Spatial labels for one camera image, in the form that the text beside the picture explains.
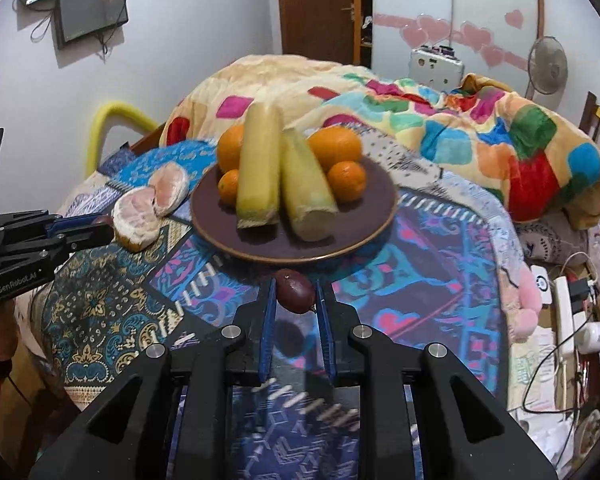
purple fruit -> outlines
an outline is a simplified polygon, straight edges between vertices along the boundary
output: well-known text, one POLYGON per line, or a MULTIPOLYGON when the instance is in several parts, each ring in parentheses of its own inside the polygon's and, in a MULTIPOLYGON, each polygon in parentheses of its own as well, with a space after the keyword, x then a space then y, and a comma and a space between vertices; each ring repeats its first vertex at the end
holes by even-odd
POLYGON ((278 303, 289 312, 304 314, 315 304, 312 283, 296 270, 280 269, 275 273, 278 303))

wooden door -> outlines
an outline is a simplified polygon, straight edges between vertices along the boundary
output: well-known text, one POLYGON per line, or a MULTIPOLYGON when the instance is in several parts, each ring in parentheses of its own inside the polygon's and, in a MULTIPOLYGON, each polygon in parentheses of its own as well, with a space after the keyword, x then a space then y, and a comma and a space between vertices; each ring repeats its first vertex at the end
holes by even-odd
POLYGON ((353 0, 280 0, 282 51, 353 62, 353 0))

orange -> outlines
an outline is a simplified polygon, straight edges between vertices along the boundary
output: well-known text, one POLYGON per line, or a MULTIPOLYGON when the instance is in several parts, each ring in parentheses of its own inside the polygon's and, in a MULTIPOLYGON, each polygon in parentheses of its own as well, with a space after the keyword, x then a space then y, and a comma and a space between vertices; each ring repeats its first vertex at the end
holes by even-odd
POLYGON ((225 131, 218 140, 216 157, 220 171, 237 170, 240 166, 240 150, 242 149, 243 124, 234 124, 225 131))
POLYGON ((357 162, 338 162, 327 173, 336 200, 341 203, 359 199, 366 189, 366 171, 357 162))
POLYGON ((362 158, 362 141, 344 126, 322 128, 309 137, 308 142, 325 173, 338 162, 357 162, 362 158))
POLYGON ((222 176, 218 182, 218 194, 220 202, 235 207, 235 199, 238 197, 238 170, 227 171, 222 176))

door handle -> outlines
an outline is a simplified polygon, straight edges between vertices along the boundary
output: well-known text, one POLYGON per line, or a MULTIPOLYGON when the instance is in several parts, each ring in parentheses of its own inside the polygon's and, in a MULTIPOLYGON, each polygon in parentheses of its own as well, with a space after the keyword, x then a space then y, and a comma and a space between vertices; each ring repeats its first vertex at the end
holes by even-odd
POLYGON ((348 10, 351 13, 351 21, 355 22, 356 21, 356 7, 351 4, 349 7, 342 7, 340 10, 344 11, 344 10, 348 10))

pillow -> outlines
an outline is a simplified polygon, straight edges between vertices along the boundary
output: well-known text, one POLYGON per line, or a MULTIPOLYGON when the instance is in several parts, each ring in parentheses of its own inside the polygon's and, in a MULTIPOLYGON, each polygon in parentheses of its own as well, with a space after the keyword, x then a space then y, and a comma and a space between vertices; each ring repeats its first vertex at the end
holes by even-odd
MULTIPOLYGON (((589 249, 587 230, 574 231, 562 211, 549 213, 528 224, 516 224, 516 232, 525 258, 562 265, 573 253, 589 249)), ((574 256, 570 264, 583 264, 583 254, 574 256)))

